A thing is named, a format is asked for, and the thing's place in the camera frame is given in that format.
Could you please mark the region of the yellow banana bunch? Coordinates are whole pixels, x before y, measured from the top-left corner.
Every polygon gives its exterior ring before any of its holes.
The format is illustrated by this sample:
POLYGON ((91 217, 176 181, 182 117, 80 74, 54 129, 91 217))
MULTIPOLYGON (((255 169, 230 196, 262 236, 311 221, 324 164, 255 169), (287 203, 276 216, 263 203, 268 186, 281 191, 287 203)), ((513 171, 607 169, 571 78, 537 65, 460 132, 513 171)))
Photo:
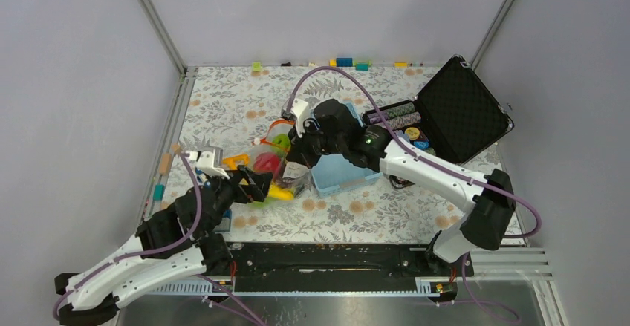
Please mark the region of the yellow banana bunch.
POLYGON ((267 196, 281 201, 291 201, 294 199, 294 194, 290 189, 283 189, 277 185, 272 185, 269 188, 267 196))

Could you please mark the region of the green pepper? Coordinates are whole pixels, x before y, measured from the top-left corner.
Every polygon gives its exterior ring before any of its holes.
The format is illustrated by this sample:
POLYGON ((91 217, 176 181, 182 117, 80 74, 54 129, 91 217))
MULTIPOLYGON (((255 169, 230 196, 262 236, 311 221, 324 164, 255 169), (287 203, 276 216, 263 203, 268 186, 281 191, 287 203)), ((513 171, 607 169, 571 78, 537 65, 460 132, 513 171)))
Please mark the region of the green pepper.
POLYGON ((290 138, 287 134, 276 135, 272 140, 272 144, 274 151, 276 151, 278 154, 287 153, 291 147, 290 138))

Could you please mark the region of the red apple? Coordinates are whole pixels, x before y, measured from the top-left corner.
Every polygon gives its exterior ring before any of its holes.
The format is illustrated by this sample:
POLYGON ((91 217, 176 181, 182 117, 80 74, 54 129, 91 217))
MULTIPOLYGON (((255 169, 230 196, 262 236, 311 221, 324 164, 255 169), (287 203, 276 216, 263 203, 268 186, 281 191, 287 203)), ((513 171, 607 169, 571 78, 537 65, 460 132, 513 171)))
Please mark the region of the red apple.
POLYGON ((253 162, 255 172, 271 172, 274 175, 280 173, 283 159, 273 152, 264 152, 256 156, 253 162))

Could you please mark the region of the clear zip top bag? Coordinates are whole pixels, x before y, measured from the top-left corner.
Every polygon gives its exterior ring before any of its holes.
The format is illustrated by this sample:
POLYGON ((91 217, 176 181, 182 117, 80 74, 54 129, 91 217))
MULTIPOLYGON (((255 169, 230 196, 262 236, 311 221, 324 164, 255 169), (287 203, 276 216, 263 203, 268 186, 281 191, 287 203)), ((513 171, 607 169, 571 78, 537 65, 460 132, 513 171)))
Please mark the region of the clear zip top bag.
POLYGON ((256 203, 258 206, 291 201, 299 197, 308 185, 309 170, 286 159, 291 148, 288 133, 293 126, 291 121, 276 120, 271 123, 264 137, 252 141, 247 153, 247 167, 256 173, 273 175, 267 197, 263 202, 256 203))

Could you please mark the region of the light blue plastic basket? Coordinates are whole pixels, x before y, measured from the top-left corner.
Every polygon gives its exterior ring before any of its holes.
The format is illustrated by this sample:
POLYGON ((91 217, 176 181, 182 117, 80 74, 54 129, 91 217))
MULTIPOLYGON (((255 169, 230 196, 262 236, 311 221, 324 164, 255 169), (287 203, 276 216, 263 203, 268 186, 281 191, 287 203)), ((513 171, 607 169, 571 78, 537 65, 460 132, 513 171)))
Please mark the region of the light blue plastic basket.
POLYGON ((316 165, 311 176, 319 196, 368 186, 382 176, 367 166, 355 166, 345 157, 364 128, 351 103, 326 100, 316 106, 313 118, 317 125, 313 143, 316 165))

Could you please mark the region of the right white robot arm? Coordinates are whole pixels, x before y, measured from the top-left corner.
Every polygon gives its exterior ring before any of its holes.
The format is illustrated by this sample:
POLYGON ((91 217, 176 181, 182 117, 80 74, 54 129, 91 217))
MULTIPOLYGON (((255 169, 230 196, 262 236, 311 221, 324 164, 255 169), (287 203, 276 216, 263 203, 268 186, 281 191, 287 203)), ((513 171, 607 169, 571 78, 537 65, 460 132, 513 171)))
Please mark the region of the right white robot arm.
POLYGON ((356 167, 399 177, 446 199, 463 213, 453 226, 430 242, 426 265, 447 274, 465 253, 476 248, 497 250, 515 210, 508 174, 465 169, 402 141, 381 125, 361 125, 341 102, 326 100, 314 109, 290 99, 282 116, 293 121, 288 161, 315 167, 326 155, 341 155, 356 167))

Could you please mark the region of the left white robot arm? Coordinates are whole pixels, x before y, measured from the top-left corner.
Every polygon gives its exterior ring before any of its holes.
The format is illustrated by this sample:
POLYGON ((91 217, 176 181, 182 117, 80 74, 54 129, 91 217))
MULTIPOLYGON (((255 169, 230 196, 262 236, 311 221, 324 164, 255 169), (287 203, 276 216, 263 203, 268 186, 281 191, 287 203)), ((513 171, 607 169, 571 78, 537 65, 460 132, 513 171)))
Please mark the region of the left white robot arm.
POLYGON ((91 269, 61 273, 55 315, 61 325, 101 325, 134 300, 171 281, 229 272, 233 257, 215 232, 234 203, 262 202, 273 174, 246 166, 207 185, 193 185, 166 209, 153 214, 115 252, 91 269))

